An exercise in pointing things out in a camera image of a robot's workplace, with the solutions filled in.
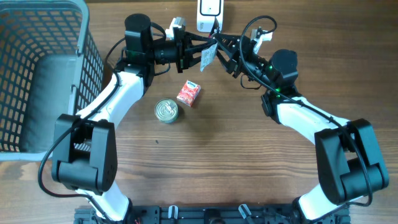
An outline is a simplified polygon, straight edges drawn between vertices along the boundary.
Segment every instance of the gray bin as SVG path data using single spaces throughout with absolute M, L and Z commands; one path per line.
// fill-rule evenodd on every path
M 0 161 L 40 160 L 56 119 L 100 93 L 104 65 L 83 0 L 0 0 Z

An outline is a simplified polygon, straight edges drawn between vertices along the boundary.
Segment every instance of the wooden tabletop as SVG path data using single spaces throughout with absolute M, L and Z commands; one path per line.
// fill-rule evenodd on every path
M 173 17 L 196 32 L 197 2 L 89 4 L 90 30 L 104 57 L 124 35 L 124 19 L 147 14 L 166 28 Z M 365 118 L 376 132 L 390 185 L 370 208 L 351 207 L 352 223 L 396 223 L 398 218 L 398 4 L 394 1 L 226 1 L 226 34 L 240 34 L 254 17 L 278 22 L 259 55 L 298 54 L 297 88 L 318 107 L 348 119 Z M 270 24 L 255 24 L 266 29 Z M 114 62 L 118 54 L 111 57 Z M 155 104 L 175 99 L 186 80 L 202 87 L 193 108 L 176 123 L 160 123 Z M 215 60 L 159 77 L 116 131 L 117 182 L 134 205 L 290 203 L 318 183 L 314 146 L 266 117 L 264 89 L 244 90 Z M 59 199 L 37 185 L 38 163 L 0 163 L 0 223 L 71 223 L 82 198 Z M 50 164 L 45 184 L 52 182 Z

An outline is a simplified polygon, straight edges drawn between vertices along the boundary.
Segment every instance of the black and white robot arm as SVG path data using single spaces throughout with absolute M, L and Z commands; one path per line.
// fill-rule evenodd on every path
M 117 90 L 98 113 L 87 118 L 61 141 L 54 150 L 52 158 L 53 180 L 61 182 L 78 194 L 89 195 L 88 200 L 96 210 L 94 218 L 97 222 L 135 224 L 137 222 L 138 218 L 131 200 L 122 194 L 115 181 L 118 167 L 115 129 L 129 108 L 142 98 L 153 77 L 157 75 L 154 64 L 176 63 L 178 72 L 182 72 L 183 69 L 198 63 L 198 59 L 193 58 L 194 53 L 215 43 L 218 44 L 218 50 L 225 51 L 229 57 L 227 60 L 217 53 L 224 68 L 228 73 L 233 73 L 233 77 L 237 78 L 240 73 L 244 73 L 250 81 L 255 81 L 256 79 L 251 76 L 254 74 L 259 80 L 277 90 L 276 92 L 267 90 L 262 95 L 262 108 L 265 114 L 275 122 L 296 130 L 315 145 L 320 184 L 293 202 L 289 218 L 285 217 L 282 223 L 317 222 L 338 211 L 339 208 L 346 208 L 351 201 L 369 194 L 361 160 L 355 158 L 347 161 L 345 158 L 345 152 L 353 152 L 353 149 L 347 136 L 342 133 L 342 128 L 344 132 L 349 133 L 349 137 L 359 149 L 359 156 L 363 158 L 368 173 L 371 192 L 388 186 L 386 165 L 370 123 L 364 119 L 350 121 L 339 118 L 310 104 L 294 85 L 298 77 L 295 52 L 278 50 L 270 61 L 267 61 L 256 54 L 259 47 L 258 40 L 261 38 L 259 35 L 255 35 L 252 40 L 247 37 L 241 40 L 239 36 L 213 34 L 212 39 L 209 39 L 185 32 L 184 23 L 170 26 L 170 29 L 173 29 L 171 40 L 165 38 L 152 40 L 151 27 L 159 29 L 162 33 L 165 32 L 161 27 L 151 23 L 147 16 L 131 15 L 125 23 L 126 48 L 123 50 L 125 57 L 120 58 L 116 65 L 109 85 L 76 116 L 63 114 L 55 125 L 54 139 L 58 139 L 71 126 L 87 118 L 108 98 L 115 85 L 118 85 Z M 257 31 L 258 34 L 262 33 L 261 28 Z M 194 46 L 193 39 L 206 43 L 199 47 Z M 242 41 L 242 53 L 250 72 L 241 61 L 237 47 L 239 41 Z M 299 101 L 300 104 L 286 100 L 281 97 L 282 94 Z M 176 222 L 178 210 L 172 207 L 170 209 L 169 218 Z M 241 223 L 266 223 L 253 222 L 249 207 L 246 205 L 239 207 L 239 212 L 243 217 Z M 214 216 L 222 219 L 220 214 Z M 190 223 L 187 218 L 184 219 L 184 223 Z

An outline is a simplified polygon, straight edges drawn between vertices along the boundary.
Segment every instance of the plastic basket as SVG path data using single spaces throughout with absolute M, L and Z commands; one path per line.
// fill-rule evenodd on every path
M 41 159 L 56 119 L 99 95 L 88 21 L 82 0 L 0 1 L 0 161 Z

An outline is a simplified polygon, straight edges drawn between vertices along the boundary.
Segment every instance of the green can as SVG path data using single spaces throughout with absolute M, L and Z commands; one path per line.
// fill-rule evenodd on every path
M 163 123 L 173 123 L 178 118 L 178 106 L 174 100 L 160 100 L 155 106 L 155 115 Z

